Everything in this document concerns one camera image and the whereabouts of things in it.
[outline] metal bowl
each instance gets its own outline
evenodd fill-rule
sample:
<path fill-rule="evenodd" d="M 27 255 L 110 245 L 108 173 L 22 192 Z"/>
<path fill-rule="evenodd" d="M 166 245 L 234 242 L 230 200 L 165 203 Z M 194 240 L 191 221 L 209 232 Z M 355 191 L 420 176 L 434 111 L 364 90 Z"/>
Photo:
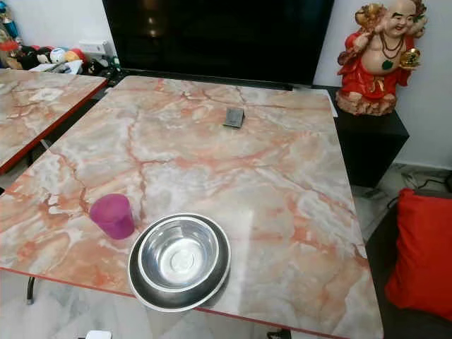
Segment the metal bowl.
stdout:
<path fill-rule="evenodd" d="M 141 244 L 153 229 L 154 226 L 161 222 L 171 220 L 172 218 L 189 217 L 204 222 L 212 229 L 218 240 L 218 259 L 212 270 L 212 273 L 199 285 L 181 292 L 165 292 L 149 285 L 141 275 L 138 267 L 138 253 Z M 136 298 L 144 305 L 163 312 L 179 312 L 186 311 L 197 307 L 210 298 L 212 298 L 222 287 L 230 270 L 231 264 L 231 248 L 225 232 L 216 222 L 202 215 L 192 213 L 183 213 L 171 215 L 149 226 L 135 241 L 129 256 L 127 267 L 129 284 Z"/>
<path fill-rule="evenodd" d="M 164 292 L 183 292 L 201 284 L 218 261 L 218 240 L 203 221 L 177 216 L 158 222 L 138 251 L 143 279 Z"/>

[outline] marble table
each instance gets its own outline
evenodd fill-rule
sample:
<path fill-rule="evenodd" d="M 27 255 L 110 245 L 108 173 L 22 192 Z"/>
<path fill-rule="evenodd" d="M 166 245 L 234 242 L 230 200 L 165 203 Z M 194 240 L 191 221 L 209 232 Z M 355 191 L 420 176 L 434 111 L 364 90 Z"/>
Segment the marble table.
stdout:
<path fill-rule="evenodd" d="M 106 84 L 94 76 L 0 71 L 0 174 Z"/>
<path fill-rule="evenodd" d="M 222 125 L 244 108 L 241 129 Z M 112 192 L 136 231 L 109 239 L 88 211 Z M 131 295 L 126 262 L 152 221 L 207 215 L 232 247 L 199 308 L 326 338 L 382 338 L 379 307 L 328 98 L 129 76 L 0 198 L 0 266 Z"/>

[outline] power outlet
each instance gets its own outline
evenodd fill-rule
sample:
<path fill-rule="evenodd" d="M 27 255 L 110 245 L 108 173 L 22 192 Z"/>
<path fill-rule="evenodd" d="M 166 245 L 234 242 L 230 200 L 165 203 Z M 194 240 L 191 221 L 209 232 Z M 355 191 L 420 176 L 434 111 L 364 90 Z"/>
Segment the power outlet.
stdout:
<path fill-rule="evenodd" d="M 78 43 L 84 53 L 109 55 L 108 42 L 105 40 L 81 40 Z"/>

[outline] white wall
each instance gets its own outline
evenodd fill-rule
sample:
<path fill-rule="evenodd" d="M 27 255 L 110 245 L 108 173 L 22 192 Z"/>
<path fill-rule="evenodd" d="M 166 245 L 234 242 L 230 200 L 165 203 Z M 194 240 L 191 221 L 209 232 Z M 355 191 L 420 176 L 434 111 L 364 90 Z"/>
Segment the white wall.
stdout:
<path fill-rule="evenodd" d="M 340 85 L 336 58 L 358 28 L 354 13 L 365 0 L 335 0 L 314 83 Z M 429 23 L 417 46 L 422 65 L 400 88 L 397 111 L 410 138 L 396 161 L 452 169 L 452 1 L 424 0 Z"/>
<path fill-rule="evenodd" d="M 113 46 L 102 0 L 6 0 L 26 44 L 74 47 L 82 39 Z M 337 56 L 357 25 L 354 13 L 371 0 L 335 0 L 314 83 L 339 85 Z M 400 89 L 398 113 L 411 137 L 397 161 L 452 168 L 452 1 L 424 0 L 430 22 L 418 40 L 422 67 Z"/>

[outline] tiled floor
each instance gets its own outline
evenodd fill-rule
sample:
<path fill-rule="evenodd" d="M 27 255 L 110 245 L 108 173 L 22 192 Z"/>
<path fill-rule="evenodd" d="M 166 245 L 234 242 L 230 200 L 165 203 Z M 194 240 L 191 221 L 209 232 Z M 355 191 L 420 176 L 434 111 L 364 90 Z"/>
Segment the tiled floor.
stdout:
<path fill-rule="evenodd" d="M 26 164 L 20 162 L 0 186 L 9 186 Z M 364 240 L 368 240 L 387 211 L 386 205 L 403 187 L 415 188 L 426 179 L 444 180 L 446 173 L 430 173 L 406 166 L 392 166 L 377 190 L 353 187 L 353 196 Z M 445 191 L 444 185 L 429 183 L 427 189 Z M 134 298 L 120 297 L 55 282 L 37 280 L 35 303 L 25 304 L 28 278 L 0 271 L 0 338 L 73 339 L 89 330 L 106 330 L 113 339 L 265 339 L 275 328 L 189 311 L 160 314 L 141 306 Z M 294 339 L 316 339 L 293 333 Z"/>

